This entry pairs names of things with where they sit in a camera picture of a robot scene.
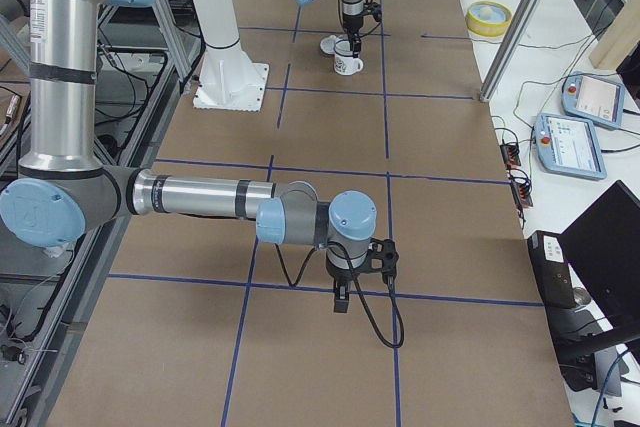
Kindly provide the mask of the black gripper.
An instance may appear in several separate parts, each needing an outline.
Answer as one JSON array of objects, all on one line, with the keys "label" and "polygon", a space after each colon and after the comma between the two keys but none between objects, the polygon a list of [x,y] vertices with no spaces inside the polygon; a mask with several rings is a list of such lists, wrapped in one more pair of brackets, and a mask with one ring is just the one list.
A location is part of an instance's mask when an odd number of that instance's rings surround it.
[{"label": "black gripper", "polygon": [[342,26],[347,34],[347,50],[351,50],[352,56],[358,58],[361,52],[360,29],[362,28],[362,14],[342,13]]},{"label": "black gripper", "polygon": [[351,282],[360,275],[358,268],[343,269],[330,261],[326,262],[326,270],[333,278],[335,313],[347,313],[349,308],[349,289]]}]

